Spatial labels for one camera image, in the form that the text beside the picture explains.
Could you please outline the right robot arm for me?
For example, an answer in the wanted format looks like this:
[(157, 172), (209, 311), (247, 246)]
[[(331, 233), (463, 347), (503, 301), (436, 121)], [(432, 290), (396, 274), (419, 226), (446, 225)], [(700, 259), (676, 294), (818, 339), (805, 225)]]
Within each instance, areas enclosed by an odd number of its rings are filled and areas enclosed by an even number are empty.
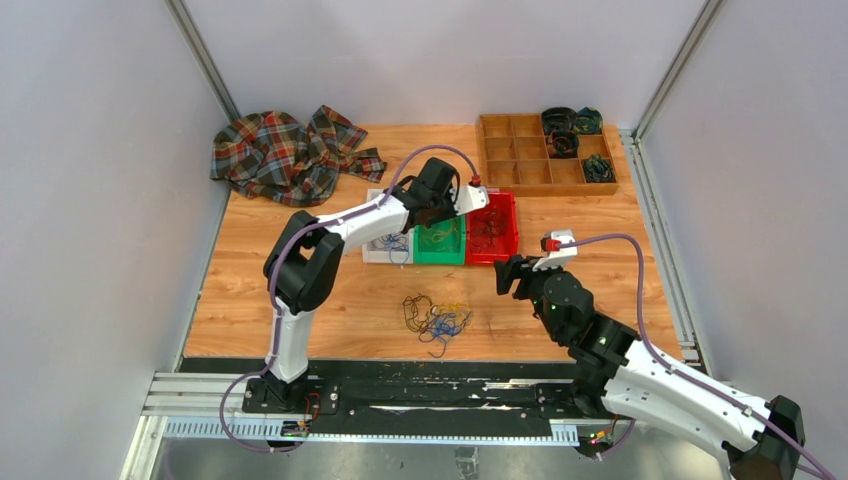
[(528, 300), (551, 340), (580, 371), (571, 400), (664, 430), (716, 458), (735, 479), (791, 479), (805, 441), (800, 407), (778, 395), (747, 394), (648, 345), (633, 328), (599, 312), (593, 294), (543, 258), (494, 264), (498, 294)]

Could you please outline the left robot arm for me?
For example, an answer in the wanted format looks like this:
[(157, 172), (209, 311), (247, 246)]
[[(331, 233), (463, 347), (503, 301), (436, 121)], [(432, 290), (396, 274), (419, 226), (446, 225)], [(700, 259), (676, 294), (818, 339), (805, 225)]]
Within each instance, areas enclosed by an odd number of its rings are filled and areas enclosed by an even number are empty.
[(275, 378), (267, 394), (271, 404), (293, 413), (305, 403), (307, 389), (299, 379), (308, 368), (313, 317), (330, 296), (345, 254), (389, 234), (462, 216), (487, 202), (487, 193), (477, 184), (461, 184), (455, 168), (432, 157), (419, 174), (359, 206), (323, 216), (294, 214), (265, 264), (273, 326), (263, 374)]

